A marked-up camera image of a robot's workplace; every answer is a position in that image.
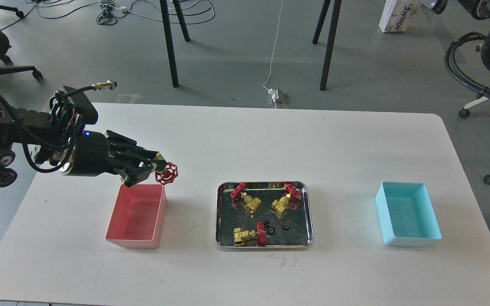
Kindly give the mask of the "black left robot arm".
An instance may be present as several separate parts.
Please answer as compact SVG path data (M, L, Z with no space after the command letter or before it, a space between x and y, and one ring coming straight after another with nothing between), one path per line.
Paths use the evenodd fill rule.
M17 172L12 146L21 144L30 167L40 173L61 172L64 176L95 177L102 173L121 176L127 187L146 180L150 174L160 184L172 183L177 166L157 151L107 130L86 130L98 120L98 112L86 97L89 90L113 90L114 81L98 82L75 89L62 86L49 100L49 112L10 106L0 95L0 187L15 182Z

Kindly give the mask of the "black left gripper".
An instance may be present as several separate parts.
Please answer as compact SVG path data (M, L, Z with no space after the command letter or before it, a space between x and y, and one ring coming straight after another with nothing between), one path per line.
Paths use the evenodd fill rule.
M160 152L140 147L137 141L122 134L112 130L105 134L84 130L60 172L63 176L88 177L118 174L125 186L132 187L146 180L152 172L162 170L163 163Z

